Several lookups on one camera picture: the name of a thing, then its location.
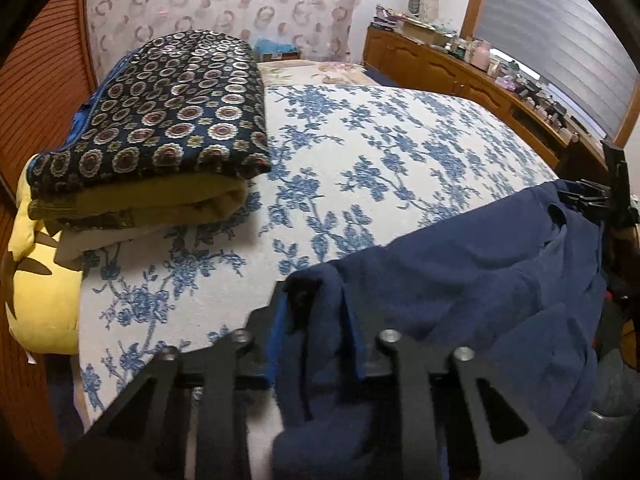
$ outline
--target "navy blue garment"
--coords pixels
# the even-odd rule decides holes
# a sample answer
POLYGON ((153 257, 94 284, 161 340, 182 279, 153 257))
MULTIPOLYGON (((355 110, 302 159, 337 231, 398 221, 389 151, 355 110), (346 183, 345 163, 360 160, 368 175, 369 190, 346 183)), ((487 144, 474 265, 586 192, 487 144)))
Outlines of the navy blue garment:
POLYGON ((274 442, 274 477, 376 478, 398 458, 395 404, 359 380, 354 297, 381 308, 387 328, 490 357, 551 435, 573 437, 591 406, 591 343, 606 291, 603 227, 558 199, 574 186, 532 187, 293 273, 281 298, 295 307, 280 316, 285 431, 274 442))

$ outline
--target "folded quilt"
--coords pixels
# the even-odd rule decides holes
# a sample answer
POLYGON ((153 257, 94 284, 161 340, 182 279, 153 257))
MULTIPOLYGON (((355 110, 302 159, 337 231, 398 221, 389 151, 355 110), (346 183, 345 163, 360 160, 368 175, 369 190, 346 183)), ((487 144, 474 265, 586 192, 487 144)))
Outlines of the folded quilt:
POLYGON ((76 114, 65 145, 34 158, 30 216, 79 228, 216 221, 242 204, 246 179, 269 170, 251 48, 179 32, 127 54, 76 114))
POLYGON ((290 275, 291 319, 278 318, 284 339, 273 367, 285 427, 274 478, 398 471, 398 406, 359 380, 366 350, 352 320, 372 306, 388 328, 425 345, 487 356, 551 435, 573 437, 593 399, 591 342, 606 280, 601 226, 558 199, 569 185, 526 189, 290 275))

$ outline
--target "silver bolt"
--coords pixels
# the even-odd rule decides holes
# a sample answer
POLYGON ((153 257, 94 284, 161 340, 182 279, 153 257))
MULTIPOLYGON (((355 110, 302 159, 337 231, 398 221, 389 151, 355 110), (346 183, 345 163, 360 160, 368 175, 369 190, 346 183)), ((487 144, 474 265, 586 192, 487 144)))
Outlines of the silver bolt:
POLYGON ((402 334, 398 332, 398 330, 387 328, 386 330, 381 331, 378 334, 378 337, 380 338, 380 341, 383 341, 385 343, 397 343, 398 341, 400 341, 402 334))
POLYGON ((459 346, 453 351, 453 357, 458 361, 466 362, 476 357, 476 353, 468 346, 459 346))
POLYGON ((251 341, 251 332, 245 330, 244 328, 239 328, 238 330, 234 330, 231 333, 231 339, 234 340, 234 343, 245 344, 251 341))
POLYGON ((175 346, 165 346, 160 351, 160 358, 164 361, 175 361, 180 351, 175 346))

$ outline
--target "pikachu plush toy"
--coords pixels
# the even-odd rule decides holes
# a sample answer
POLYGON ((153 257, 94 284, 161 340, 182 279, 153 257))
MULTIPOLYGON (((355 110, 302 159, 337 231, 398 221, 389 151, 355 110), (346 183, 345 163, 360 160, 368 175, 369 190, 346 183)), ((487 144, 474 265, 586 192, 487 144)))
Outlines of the pikachu plush toy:
POLYGON ((18 182, 18 213, 0 266, 9 330, 28 351, 77 354, 82 272, 54 263, 60 232, 29 218, 28 165, 18 182))

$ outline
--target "bed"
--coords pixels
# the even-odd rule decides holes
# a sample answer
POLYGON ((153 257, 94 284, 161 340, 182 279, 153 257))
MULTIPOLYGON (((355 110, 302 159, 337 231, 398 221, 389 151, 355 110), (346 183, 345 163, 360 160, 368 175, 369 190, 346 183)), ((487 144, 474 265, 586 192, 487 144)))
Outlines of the bed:
MULTIPOLYGON (((271 86, 265 101, 273 171, 250 183, 228 221, 85 253, 80 364, 91 421, 155 351, 211 345, 289 273, 555 179, 513 130, 460 98, 306 85, 271 86)), ((256 478, 278 431, 269 405, 250 424, 256 478)))

